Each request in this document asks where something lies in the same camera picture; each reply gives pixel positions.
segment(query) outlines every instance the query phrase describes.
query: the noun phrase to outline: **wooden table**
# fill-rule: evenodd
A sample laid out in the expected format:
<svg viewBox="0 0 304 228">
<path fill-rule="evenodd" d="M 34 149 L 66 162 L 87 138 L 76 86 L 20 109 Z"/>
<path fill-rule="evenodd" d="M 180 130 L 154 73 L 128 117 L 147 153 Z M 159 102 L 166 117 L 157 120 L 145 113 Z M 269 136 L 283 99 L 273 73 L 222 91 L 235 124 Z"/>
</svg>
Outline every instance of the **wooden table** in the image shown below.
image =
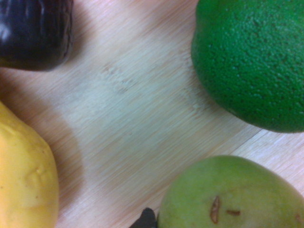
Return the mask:
<svg viewBox="0 0 304 228">
<path fill-rule="evenodd" d="M 128 228 L 170 182 L 233 154 L 304 193 L 304 134 L 261 130 L 206 94 L 190 43 L 197 0 L 75 0 L 75 47 L 51 72 L 0 70 L 0 99 L 50 144 L 56 228 Z"/>
</svg>

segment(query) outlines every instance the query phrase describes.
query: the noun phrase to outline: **mango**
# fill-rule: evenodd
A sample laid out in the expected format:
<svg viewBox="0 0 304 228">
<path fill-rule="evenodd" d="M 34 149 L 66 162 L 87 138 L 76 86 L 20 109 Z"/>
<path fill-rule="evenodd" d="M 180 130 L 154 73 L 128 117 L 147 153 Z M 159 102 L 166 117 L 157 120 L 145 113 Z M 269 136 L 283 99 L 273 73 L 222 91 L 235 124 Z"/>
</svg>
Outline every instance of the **mango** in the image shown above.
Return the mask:
<svg viewBox="0 0 304 228">
<path fill-rule="evenodd" d="M 0 102 L 0 228 L 54 228 L 58 208 L 49 145 Z"/>
<path fill-rule="evenodd" d="M 157 220 L 158 228 L 304 228 L 304 199 L 253 161 L 214 156 L 173 181 Z"/>
</svg>

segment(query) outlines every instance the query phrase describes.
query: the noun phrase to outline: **green orange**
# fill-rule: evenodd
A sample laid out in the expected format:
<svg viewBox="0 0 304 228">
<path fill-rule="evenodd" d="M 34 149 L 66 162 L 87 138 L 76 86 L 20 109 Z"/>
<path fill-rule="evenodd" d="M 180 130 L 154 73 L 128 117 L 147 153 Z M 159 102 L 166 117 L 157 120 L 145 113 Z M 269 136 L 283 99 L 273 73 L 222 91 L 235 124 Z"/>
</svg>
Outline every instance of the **green orange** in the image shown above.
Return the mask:
<svg viewBox="0 0 304 228">
<path fill-rule="evenodd" d="M 200 0 L 191 57 L 210 96 L 275 132 L 304 131 L 304 2 Z"/>
</svg>

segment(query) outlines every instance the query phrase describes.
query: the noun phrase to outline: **green mango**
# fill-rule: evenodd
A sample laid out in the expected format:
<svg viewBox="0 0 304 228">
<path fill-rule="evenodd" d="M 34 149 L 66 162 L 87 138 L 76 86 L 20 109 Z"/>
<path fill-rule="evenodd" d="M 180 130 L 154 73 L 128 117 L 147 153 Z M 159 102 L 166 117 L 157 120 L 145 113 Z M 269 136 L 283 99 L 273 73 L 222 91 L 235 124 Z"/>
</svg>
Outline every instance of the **green mango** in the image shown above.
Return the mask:
<svg viewBox="0 0 304 228">
<path fill-rule="evenodd" d="M 304 228 L 304 198 L 253 161 L 215 156 L 177 177 L 157 220 L 158 228 Z"/>
</svg>

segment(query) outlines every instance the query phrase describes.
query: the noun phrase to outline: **black object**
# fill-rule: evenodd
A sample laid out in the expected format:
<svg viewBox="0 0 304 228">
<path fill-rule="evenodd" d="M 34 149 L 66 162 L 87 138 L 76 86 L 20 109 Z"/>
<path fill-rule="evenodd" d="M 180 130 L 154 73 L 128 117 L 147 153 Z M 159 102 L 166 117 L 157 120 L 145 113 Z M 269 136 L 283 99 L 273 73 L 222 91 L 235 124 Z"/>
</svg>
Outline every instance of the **black object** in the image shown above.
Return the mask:
<svg viewBox="0 0 304 228">
<path fill-rule="evenodd" d="M 51 70 L 73 43 L 73 0 L 0 0 L 0 67 Z"/>
<path fill-rule="evenodd" d="M 154 211 L 151 208 L 144 209 L 139 219 L 137 219 L 130 228 L 156 228 Z"/>
</svg>

